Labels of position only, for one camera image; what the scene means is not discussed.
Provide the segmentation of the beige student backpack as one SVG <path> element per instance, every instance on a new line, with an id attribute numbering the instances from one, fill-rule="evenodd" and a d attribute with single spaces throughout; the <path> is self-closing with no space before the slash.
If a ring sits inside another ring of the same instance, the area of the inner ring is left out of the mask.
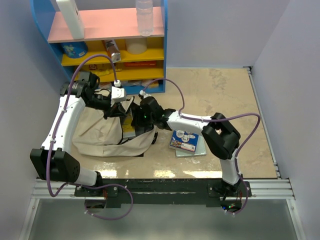
<path id="1" fill-rule="evenodd" d="M 153 125 L 141 127 L 132 139 L 123 137 L 120 117 L 104 119 L 101 110 L 85 107 L 72 143 L 82 155 L 92 157 L 135 157 L 148 150 L 157 135 Z"/>

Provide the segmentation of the dark blue cover book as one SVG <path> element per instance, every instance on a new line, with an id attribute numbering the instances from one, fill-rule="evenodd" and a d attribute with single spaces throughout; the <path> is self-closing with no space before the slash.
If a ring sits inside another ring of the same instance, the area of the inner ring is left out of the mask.
<path id="1" fill-rule="evenodd" d="M 169 148 L 194 154 L 197 149 L 199 135 L 188 131 L 174 130 L 169 142 Z"/>

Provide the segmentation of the pale blue hardcover book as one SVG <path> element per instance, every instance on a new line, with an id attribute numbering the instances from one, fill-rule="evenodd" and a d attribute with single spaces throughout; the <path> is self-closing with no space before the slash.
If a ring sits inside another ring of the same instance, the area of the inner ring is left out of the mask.
<path id="1" fill-rule="evenodd" d="M 202 136 L 198 137 L 197 146 L 195 149 L 195 153 L 191 153 L 188 151 L 176 150 L 175 156 L 177 158 L 191 158 L 191 157 L 203 157 L 207 155 L 205 141 Z"/>

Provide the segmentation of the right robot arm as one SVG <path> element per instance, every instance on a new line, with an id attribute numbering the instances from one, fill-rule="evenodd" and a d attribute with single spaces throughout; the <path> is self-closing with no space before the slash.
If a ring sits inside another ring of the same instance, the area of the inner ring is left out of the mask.
<path id="1" fill-rule="evenodd" d="M 223 196 L 234 197 L 241 190 L 237 150 L 240 133 L 221 113 L 213 116 L 183 115 L 172 108 L 164 109 L 150 96 L 139 95 L 139 106 L 135 109 L 133 126 L 154 125 L 161 130 L 184 131 L 203 137 L 211 153 L 220 160 L 221 183 L 214 190 Z"/>

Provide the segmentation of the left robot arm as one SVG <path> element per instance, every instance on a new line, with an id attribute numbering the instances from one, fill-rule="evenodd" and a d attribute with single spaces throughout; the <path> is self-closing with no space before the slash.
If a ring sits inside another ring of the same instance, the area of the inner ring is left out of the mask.
<path id="1" fill-rule="evenodd" d="M 49 134 L 40 148 L 30 152 L 30 160 L 41 180 L 85 185 L 92 196 L 99 196 L 104 184 L 98 172 L 82 167 L 71 156 L 73 135 L 86 107 L 102 111 L 105 119 L 123 117 L 125 110 L 121 102 L 126 100 L 126 91 L 119 80 L 113 82 L 106 96 L 98 92 L 99 83 L 100 78 L 91 72 L 86 79 L 64 83 Z"/>

